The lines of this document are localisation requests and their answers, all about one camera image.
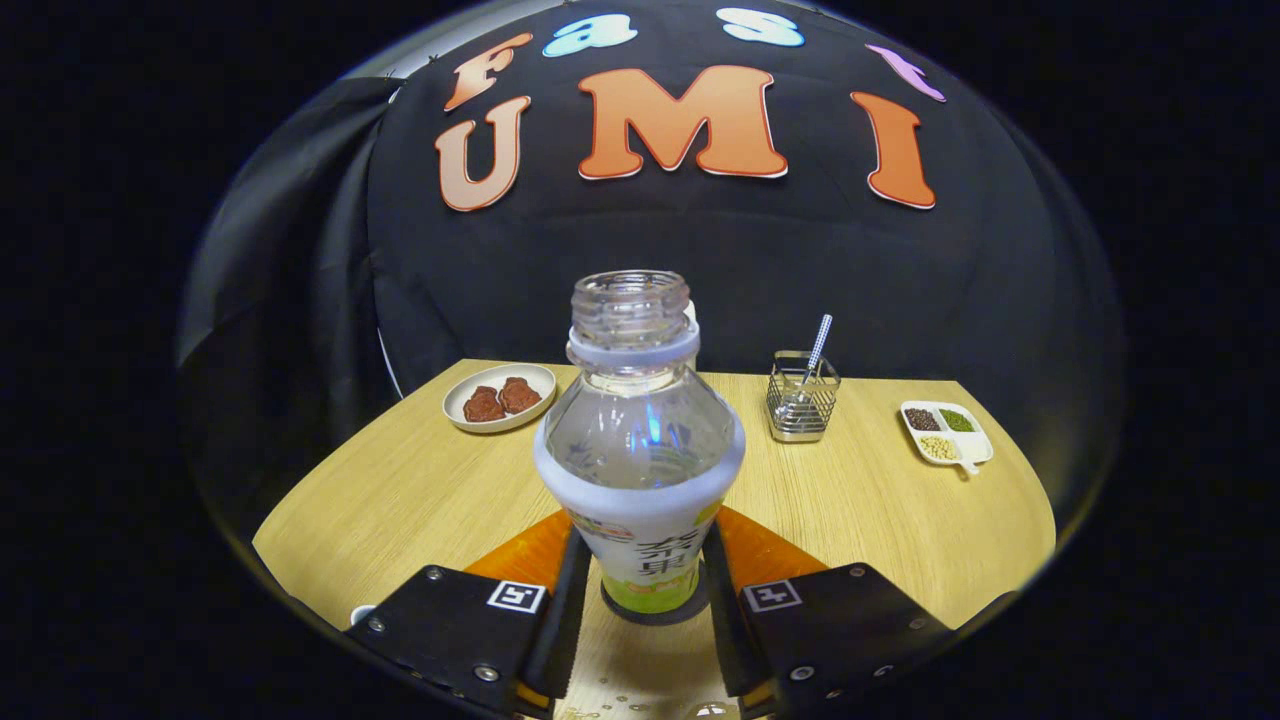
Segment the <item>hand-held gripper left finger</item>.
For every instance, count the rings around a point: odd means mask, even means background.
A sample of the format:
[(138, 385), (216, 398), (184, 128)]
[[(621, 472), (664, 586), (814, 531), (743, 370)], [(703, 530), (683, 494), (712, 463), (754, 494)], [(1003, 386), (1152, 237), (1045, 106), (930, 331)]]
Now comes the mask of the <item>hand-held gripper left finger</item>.
[(590, 559), (561, 510), (462, 570), (426, 565), (346, 635), (465, 719), (550, 719), (573, 673)]

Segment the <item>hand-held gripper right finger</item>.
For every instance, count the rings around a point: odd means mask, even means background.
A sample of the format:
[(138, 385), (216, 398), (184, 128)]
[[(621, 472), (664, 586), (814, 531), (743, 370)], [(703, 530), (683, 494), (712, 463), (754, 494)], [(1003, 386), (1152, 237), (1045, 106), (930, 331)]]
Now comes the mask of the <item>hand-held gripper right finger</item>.
[(703, 546), (724, 688), (744, 719), (859, 719), (950, 628), (867, 562), (828, 566), (721, 507)]

